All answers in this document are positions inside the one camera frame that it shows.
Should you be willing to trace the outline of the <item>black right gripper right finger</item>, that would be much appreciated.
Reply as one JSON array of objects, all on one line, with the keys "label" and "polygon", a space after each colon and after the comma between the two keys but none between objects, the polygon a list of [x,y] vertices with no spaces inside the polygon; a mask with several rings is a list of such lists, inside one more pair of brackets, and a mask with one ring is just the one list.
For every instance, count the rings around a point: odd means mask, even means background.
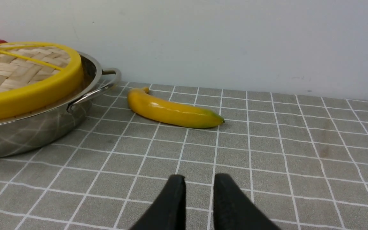
[{"label": "black right gripper right finger", "polygon": [[213,190],[216,230],[280,229],[248,199],[229,174],[216,174]]}]

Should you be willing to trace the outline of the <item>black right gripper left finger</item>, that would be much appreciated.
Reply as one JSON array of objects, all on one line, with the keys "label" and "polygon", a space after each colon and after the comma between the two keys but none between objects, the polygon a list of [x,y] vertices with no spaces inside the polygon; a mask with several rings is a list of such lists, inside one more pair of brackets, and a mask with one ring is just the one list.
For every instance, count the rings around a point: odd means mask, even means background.
[{"label": "black right gripper left finger", "polygon": [[171,175],[157,198],[134,223],[131,230],[185,230],[185,177]]}]

